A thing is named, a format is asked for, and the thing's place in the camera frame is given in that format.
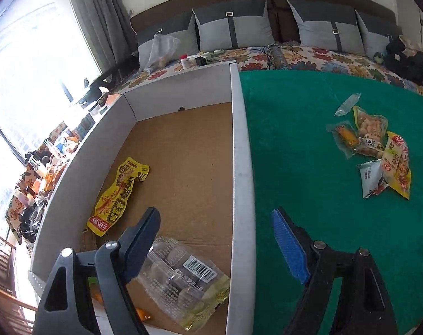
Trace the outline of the yellow red snack bag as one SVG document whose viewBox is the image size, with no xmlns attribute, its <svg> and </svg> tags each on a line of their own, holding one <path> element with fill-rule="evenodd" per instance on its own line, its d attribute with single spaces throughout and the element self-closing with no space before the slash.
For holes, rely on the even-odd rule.
<svg viewBox="0 0 423 335">
<path fill-rule="evenodd" d="M 403 198 L 410 200 L 411 170 L 409 167 L 409 148 L 398 134 L 387 131 L 387 144 L 382 156 L 383 178 L 389 187 Z"/>
</svg>

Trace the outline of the gold bag of nuts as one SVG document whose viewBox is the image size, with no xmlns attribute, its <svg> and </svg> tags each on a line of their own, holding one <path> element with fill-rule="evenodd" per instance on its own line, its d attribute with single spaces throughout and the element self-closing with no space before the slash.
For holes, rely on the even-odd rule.
<svg viewBox="0 0 423 335">
<path fill-rule="evenodd" d="M 205 326 L 230 294 L 230 277 L 191 247 L 155 238 L 137 281 L 162 310 L 186 331 Z"/>
</svg>

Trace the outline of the clear pack orange snack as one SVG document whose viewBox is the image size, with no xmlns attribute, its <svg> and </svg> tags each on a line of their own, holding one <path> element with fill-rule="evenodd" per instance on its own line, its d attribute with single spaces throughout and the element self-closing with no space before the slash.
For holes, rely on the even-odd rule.
<svg viewBox="0 0 423 335">
<path fill-rule="evenodd" d="M 326 131 L 333 135 L 337 147 L 342 153 L 344 153 L 347 159 L 350 159 L 356 154 L 360 141 L 356 131 L 353 129 L 349 121 L 328 124 L 326 126 Z"/>
</svg>

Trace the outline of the grey pillow centre left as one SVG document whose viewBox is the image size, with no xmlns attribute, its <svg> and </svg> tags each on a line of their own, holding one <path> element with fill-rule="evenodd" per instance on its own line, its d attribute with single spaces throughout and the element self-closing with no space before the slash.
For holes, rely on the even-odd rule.
<svg viewBox="0 0 423 335">
<path fill-rule="evenodd" d="M 195 8 L 200 49 L 240 49 L 274 43 L 268 0 L 229 0 Z"/>
</svg>

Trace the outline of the floral bed sheet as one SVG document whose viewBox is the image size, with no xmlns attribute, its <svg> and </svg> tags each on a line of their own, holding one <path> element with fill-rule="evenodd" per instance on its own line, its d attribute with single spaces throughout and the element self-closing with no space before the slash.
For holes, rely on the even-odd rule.
<svg viewBox="0 0 423 335">
<path fill-rule="evenodd" d="M 420 83 L 406 80 L 364 56 L 293 43 L 221 51 L 211 56 L 207 66 L 187 70 L 177 60 L 153 73 L 135 72 L 112 92 L 119 95 L 153 92 L 162 98 L 169 94 L 187 98 L 198 95 L 198 99 L 188 100 L 188 107 L 221 103 L 231 98 L 230 65 L 239 72 L 311 70 L 338 73 L 395 85 L 423 96 Z"/>
</svg>

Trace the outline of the grey pillow far right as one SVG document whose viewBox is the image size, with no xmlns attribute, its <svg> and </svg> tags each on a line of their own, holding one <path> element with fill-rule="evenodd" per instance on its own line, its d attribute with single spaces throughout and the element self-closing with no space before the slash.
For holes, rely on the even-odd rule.
<svg viewBox="0 0 423 335">
<path fill-rule="evenodd" d="M 364 51 L 373 60 L 377 54 L 384 55 L 386 46 L 402 34 L 402 28 L 394 22 L 374 17 L 362 11 L 355 11 Z"/>
</svg>

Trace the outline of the white triangular snack pack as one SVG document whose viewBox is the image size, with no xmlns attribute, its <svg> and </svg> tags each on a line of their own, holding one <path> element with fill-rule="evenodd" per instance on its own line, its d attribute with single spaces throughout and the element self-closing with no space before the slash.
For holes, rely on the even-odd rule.
<svg viewBox="0 0 423 335">
<path fill-rule="evenodd" d="M 371 160 L 358 165 L 362 187 L 362 197 L 367 199 L 372 195 L 380 195 L 389 184 L 383 177 L 382 160 Z"/>
</svg>

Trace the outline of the orange sausage snack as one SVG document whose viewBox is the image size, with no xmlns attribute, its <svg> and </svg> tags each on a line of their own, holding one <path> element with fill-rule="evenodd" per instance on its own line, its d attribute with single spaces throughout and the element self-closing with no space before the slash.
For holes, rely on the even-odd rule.
<svg viewBox="0 0 423 335">
<path fill-rule="evenodd" d="M 104 304 L 102 296 L 100 293 L 94 293 L 92 295 L 92 298 L 95 299 L 100 304 Z M 152 316 L 144 309 L 135 307 L 135 310 L 137 311 L 137 315 L 139 316 L 141 321 L 149 321 L 152 319 Z"/>
</svg>

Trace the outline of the clear empty wrapper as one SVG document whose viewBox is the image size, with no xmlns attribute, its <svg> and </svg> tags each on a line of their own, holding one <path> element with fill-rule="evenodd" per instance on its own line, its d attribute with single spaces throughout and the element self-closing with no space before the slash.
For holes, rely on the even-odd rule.
<svg viewBox="0 0 423 335">
<path fill-rule="evenodd" d="M 355 104 L 360 100 L 361 94 L 356 93 L 350 95 L 336 110 L 334 116 L 345 116 L 347 115 L 351 109 L 355 106 Z"/>
</svg>

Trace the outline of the grey curtain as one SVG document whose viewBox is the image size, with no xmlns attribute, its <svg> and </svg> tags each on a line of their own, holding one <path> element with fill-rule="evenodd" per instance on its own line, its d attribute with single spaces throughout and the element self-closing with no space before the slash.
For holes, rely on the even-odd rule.
<svg viewBox="0 0 423 335">
<path fill-rule="evenodd" d="M 105 72 L 137 50 L 137 35 L 122 0 L 70 0 L 99 69 Z"/>
</svg>

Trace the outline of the grey pillow far left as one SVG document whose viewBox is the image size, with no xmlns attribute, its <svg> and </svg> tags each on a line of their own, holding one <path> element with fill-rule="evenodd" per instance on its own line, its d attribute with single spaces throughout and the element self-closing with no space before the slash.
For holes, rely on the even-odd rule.
<svg viewBox="0 0 423 335">
<path fill-rule="evenodd" d="M 199 52 L 192 11 L 139 31 L 137 40 L 141 70 L 152 70 L 179 60 L 183 55 L 189 56 Z"/>
</svg>

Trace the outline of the white pill bottle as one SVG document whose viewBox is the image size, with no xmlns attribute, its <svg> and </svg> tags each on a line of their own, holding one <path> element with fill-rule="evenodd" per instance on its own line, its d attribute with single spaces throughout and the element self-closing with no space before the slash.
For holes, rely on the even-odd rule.
<svg viewBox="0 0 423 335">
<path fill-rule="evenodd" d="M 189 67 L 191 67 L 191 63 L 187 54 L 184 54 L 180 57 L 180 62 L 184 70 L 189 69 Z"/>
</svg>

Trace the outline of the white plastic bag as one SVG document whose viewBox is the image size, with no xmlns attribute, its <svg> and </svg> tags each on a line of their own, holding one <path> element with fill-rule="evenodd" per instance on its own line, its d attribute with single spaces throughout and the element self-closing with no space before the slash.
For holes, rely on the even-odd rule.
<svg viewBox="0 0 423 335">
<path fill-rule="evenodd" d="M 179 46 L 180 40 L 175 36 L 156 33 L 152 39 L 152 49 L 145 71 L 153 73 L 164 68 L 172 60 Z"/>
</svg>

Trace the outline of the black clothes pile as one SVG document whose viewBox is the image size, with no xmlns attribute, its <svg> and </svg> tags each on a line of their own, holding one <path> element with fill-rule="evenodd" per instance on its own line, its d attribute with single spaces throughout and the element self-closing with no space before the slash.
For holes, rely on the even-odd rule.
<svg viewBox="0 0 423 335">
<path fill-rule="evenodd" d="M 386 46 L 383 61 L 388 70 L 423 86 L 423 51 L 409 49 L 400 38 L 396 38 Z"/>
</svg>

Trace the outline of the grey pillow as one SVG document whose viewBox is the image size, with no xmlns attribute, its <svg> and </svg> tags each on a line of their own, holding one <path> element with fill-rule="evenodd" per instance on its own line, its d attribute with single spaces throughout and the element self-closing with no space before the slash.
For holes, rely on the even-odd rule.
<svg viewBox="0 0 423 335">
<path fill-rule="evenodd" d="M 402 28 L 394 22 L 374 17 L 362 11 L 355 11 L 364 51 L 373 60 L 377 54 L 384 55 L 386 46 L 402 34 Z"/>
<path fill-rule="evenodd" d="M 348 5 L 288 0 L 302 46 L 365 55 L 355 10 Z"/>
<path fill-rule="evenodd" d="M 195 8 L 200 49 L 240 49 L 274 43 L 268 0 L 229 0 Z"/>
<path fill-rule="evenodd" d="M 152 70 L 179 60 L 183 55 L 189 56 L 199 52 L 192 11 L 139 31 L 137 40 L 141 70 Z"/>
</svg>

